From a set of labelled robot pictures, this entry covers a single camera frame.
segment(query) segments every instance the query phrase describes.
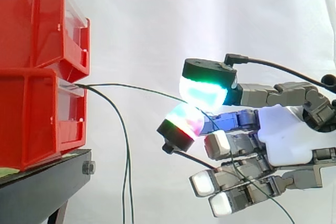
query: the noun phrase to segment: green light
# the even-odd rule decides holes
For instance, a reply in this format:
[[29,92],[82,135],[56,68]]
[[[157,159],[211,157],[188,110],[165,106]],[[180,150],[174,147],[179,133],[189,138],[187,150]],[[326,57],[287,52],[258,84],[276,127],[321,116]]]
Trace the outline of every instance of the green light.
[[180,95],[192,106],[207,112],[214,112],[223,105],[227,89],[217,84],[196,82],[181,77]]

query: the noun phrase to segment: glowing led sensor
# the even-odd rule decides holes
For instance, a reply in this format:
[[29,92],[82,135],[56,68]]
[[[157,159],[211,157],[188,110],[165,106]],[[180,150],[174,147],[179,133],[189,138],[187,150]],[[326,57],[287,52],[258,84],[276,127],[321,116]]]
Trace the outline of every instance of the glowing led sensor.
[[181,77],[180,95],[189,104],[201,110],[213,112],[223,105],[227,89],[217,84],[197,82]]
[[204,126],[204,116],[197,108],[181,103],[170,112],[166,119],[195,140]]

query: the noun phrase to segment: black cable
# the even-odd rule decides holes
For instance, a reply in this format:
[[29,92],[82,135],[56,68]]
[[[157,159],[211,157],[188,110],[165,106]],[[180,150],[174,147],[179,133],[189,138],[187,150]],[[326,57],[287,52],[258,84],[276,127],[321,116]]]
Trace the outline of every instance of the black cable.
[[305,75],[303,75],[299,72],[296,72],[296,71],[291,70],[289,68],[286,68],[284,66],[278,65],[276,63],[265,61],[265,60],[253,59],[253,58],[248,58],[248,63],[255,63],[255,64],[260,64],[260,65],[269,66],[269,67],[272,67],[272,68],[279,69],[281,71],[284,71],[284,72],[290,73],[290,74],[292,74],[296,77],[299,77],[302,80],[305,80],[305,81],[308,81],[312,84],[315,84],[316,86],[319,86],[319,87],[322,87],[322,88],[325,88],[325,89],[331,91],[330,87],[328,85],[326,85],[324,83],[321,83],[319,81],[316,81],[314,79],[311,79],[311,78],[309,78],[309,77],[307,77],[307,76],[305,76]]
[[131,202],[131,219],[132,223],[134,223],[134,204],[133,204],[133,191],[132,191],[132,177],[131,177],[131,153],[130,153],[130,146],[129,146],[129,139],[126,131],[126,125],[125,122],[122,118],[122,115],[120,111],[118,110],[117,106],[103,93],[100,91],[88,86],[88,85],[83,85],[83,84],[76,84],[78,87],[83,88],[83,89],[88,89],[97,95],[101,96],[104,98],[116,111],[118,114],[118,117],[120,119],[120,122],[122,124],[122,128],[124,131],[124,136],[125,136],[125,141],[126,141],[126,149],[127,149],[127,157],[126,157],[126,164],[125,164],[125,173],[124,173],[124,180],[123,180],[123,186],[122,186],[122,220],[123,224],[126,223],[126,214],[125,214],[125,189],[126,189],[126,181],[127,181],[127,174],[129,178],[129,193],[130,193],[130,202]]
[[193,156],[191,156],[189,154],[186,154],[185,152],[174,151],[173,153],[175,153],[177,155],[180,155],[182,157],[188,158],[188,159],[190,159],[190,160],[192,160],[192,161],[194,161],[196,163],[199,163],[200,165],[203,165],[203,166],[205,166],[205,167],[207,167],[209,169],[215,169],[214,166],[212,166],[212,165],[210,165],[210,164],[208,164],[208,163],[206,163],[206,162],[204,162],[204,161],[202,161],[202,160],[200,160],[200,159],[198,159],[196,157],[193,157]]
[[[124,87],[124,88],[131,88],[131,89],[139,89],[139,90],[142,90],[142,91],[146,91],[146,92],[150,92],[150,93],[154,93],[154,94],[159,94],[159,95],[162,95],[164,97],[168,97],[168,98],[171,98],[171,99],[174,99],[176,101],[180,101],[180,102],[184,102],[184,103],[187,103],[186,101],[180,99],[180,98],[177,98],[177,97],[174,97],[170,94],[166,94],[166,93],[162,93],[162,92],[159,92],[159,91],[155,91],[155,90],[151,90],[151,89],[146,89],[146,88],[141,88],[141,87],[137,87],[137,86],[132,86],[132,85],[127,85],[127,84],[120,84],[120,83],[101,83],[101,84],[88,84],[87,85],[88,87],[106,87],[106,86],[117,86],[117,87]],[[209,117],[204,111],[200,110],[206,117]]]

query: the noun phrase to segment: black sensor cap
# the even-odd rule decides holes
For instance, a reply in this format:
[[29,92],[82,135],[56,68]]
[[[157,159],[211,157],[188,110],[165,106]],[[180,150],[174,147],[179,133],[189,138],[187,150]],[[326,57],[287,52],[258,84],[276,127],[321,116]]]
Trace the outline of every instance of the black sensor cap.
[[236,79],[237,70],[218,61],[203,59],[186,59],[182,76],[197,82],[219,84],[231,89]]

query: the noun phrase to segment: green wire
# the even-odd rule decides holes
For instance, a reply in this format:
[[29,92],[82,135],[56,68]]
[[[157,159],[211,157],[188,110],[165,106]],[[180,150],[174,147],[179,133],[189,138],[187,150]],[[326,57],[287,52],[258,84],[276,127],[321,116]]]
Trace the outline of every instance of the green wire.
[[[142,91],[146,91],[146,92],[151,92],[151,93],[155,93],[155,94],[159,94],[159,95],[163,95],[165,97],[180,101],[180,102],[185,102],[184,100],[174,97],[172,95],[169,94],[165,94],[162,92],[158,92],[155,90],[151,90],[151,89],[146,89],[146,88],[141,88],[141,87],[137,87],[137,86],[132,86],[132,85],[127,85],[127,84],[120,84],[120,83],[102,83],[102,84],[88,84],[85,85],[86,87],[103,87],[103,86],[119,86],[119,87],[125,87],[125,88],[131,88],[131,89],[138,89],[138,90],[142,90]],[[214,120],[207,115],[204,111],[201,110],[201,112],[212,122],[212,124],[214,126],[217,127],[217,129],[220,130],[220,128],[218,127],[218,125],[214,122]],[[245,180],[247,180],[250,184],[254,185],[261,193],[263,193],[267,198],[269,198],[270,200],[272,200],[278,207],[280,207],[281,210],[284,211],[284,213],[287,215],[287,217],[290,219],[290,221],[292,222],[292,224],[295,224],[295,221],[293,220],[292,216],[289,214],[289,212],[275,199],[273,199],[271,196],[269,196],[267,193],[265,193],[259,186],[257,186],[253,181],[251,181],[249,178],[247,178],[241,171],[239,171],[239,169],[236,167],[235,162],[234,162],[234,158],[232,155],[232,152],[230,151],[230,157],[231,157],[231,163],[235,169],[235,171],[242,176]]]
[[98,90],[88,86],[88,85],[83,85],[83,84],[76,84],[78,87],[83,88],[83,89],[88,89],[97,95],[101,96],[104,98],[106,101],[109,102],[110,105],[115,109],[116,113],[118,114],[118,117],[121,121],[122,128],[124,131],[124,136],[126,140],[126,150],[127,150],[127,155],[126,155],[126,164],[125,164],[125,172],[124,172],[124,180],[123,180],[123,185],[122,185],[122,223],[126,223],[126,214],[125,214],[125,189],[126,189],[126,181],[127,181],[127,174],[129,175],[129,192],[130,192],[130,202],[131,202],[131,220],[132,223],[134,224],[134,204],[133,204],[133,191],[132,191],[132,177],[131,177],[131,152],[130,152],[130,145],[129,145],[129,139],[127,135],[127,130],[126,130],[126,125],[125,122],[122,118],[122,115],[120,111],[118,110],[117,106],[103,93],[99,92]]

